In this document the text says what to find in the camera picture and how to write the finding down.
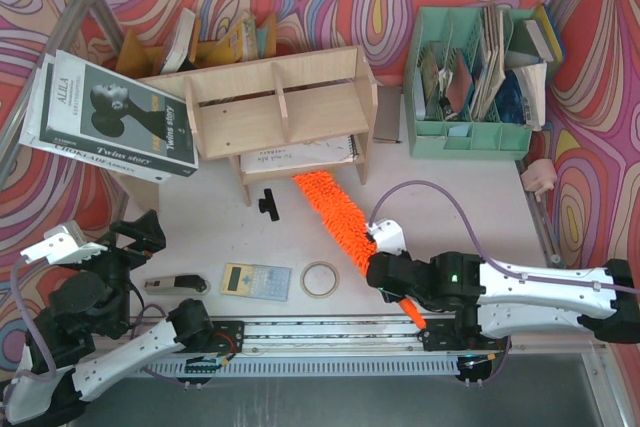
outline pink object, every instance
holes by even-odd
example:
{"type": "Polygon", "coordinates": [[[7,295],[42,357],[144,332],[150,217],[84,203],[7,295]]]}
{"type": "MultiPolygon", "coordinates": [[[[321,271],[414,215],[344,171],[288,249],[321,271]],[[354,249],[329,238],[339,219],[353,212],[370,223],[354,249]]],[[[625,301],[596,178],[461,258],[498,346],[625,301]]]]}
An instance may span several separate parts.
{"type": "Polygon", "coordinates": [[[527,168],[520,179],[524,190],[534,192],[536,200],[540,202],[540,196],[547,190],[553,189],[558,176],[550,159],[539,159],[527,168]]]}

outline wooden shelf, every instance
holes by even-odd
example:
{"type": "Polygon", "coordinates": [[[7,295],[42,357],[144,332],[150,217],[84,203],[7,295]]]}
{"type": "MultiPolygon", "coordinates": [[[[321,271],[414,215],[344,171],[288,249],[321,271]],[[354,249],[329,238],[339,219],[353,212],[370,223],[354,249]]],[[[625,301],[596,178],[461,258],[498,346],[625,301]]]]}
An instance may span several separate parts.
{"type": "Polygon", "coordinates": [[[355,165],[360,182],[366,182],[378,93],[362,47],[241,62],[142,82],[185,99],[198,153],[203,160],[229,159],[247,205],[247,185],[311,170],[355,165]],[[229,98],[239,100],[223,101],[229,98]],[[223,103],[203,106],[212,101],[223,103]],[[356,139],[359,155],[353,162],[242,172],[242,154],[346,135],[356,139]]]}
{"type": "Polygon", "coordinates": [[[201,107],[207,160],[369,130],[352,83],[287,92],[290,140],[276,95],[201,107]]]}

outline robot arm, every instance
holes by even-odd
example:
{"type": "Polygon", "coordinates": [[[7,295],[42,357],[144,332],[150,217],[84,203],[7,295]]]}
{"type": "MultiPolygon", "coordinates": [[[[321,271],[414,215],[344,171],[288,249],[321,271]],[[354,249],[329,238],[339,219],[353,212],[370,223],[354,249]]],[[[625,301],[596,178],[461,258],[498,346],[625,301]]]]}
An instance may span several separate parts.
{"type": "Polygon", "coordinates": [[[214,339],[215,328],[201,301],[187,299],[146,333],[92,361],[92,334],[118,339],[129,322],[131,270],[165,247],[156,212],[135,222],[116,222],[95,243],[86,242],[75,223],[47,232],[45,240],[22,252],[28,262],[46,258],[80,272],[49,295],[49,307],[34,319],[55,372],[31,333],[25,338],[18,373],[4,389],[3,425],[51,427],[80,416],[88,402],[129,373],[172,352],[220,352],[229,349],[214,339]],[[116,246],[116,234],[134,239],[116,246]]]}
{"type": "Polygon", "coordinates": [[[387,302],[413,299],[424,309],[455,313],[453,321],[427,325],[427,350],[494,347],[494,340],[521,332],[592,331],[606,342],[640,342],[640,309],[634,294],[602,288],[633,287],[629,264],[610,260],[589,270],[552,270],[498,262],[504,275],[477,255],[448,252],[430,262],[412,260],[393,221],[371,226],[378,253],[367,282],[387,302]],[[528,278],[544,277],[559,283],[528,278]],[[574,285],[575,280],[591,287],[574,285]]]}

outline notebook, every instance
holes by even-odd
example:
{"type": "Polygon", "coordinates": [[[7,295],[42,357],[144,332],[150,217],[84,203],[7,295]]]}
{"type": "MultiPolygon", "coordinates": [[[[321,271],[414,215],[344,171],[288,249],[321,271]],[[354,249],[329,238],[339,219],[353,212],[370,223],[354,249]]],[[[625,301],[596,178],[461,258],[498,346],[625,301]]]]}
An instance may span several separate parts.
{"type": "Polygon", "coordinates": [[[245,174],[255,174],[295,167],[346,164],[357,158],[355,139],[348,135],[242,154],[240,168],[245,174]]]}

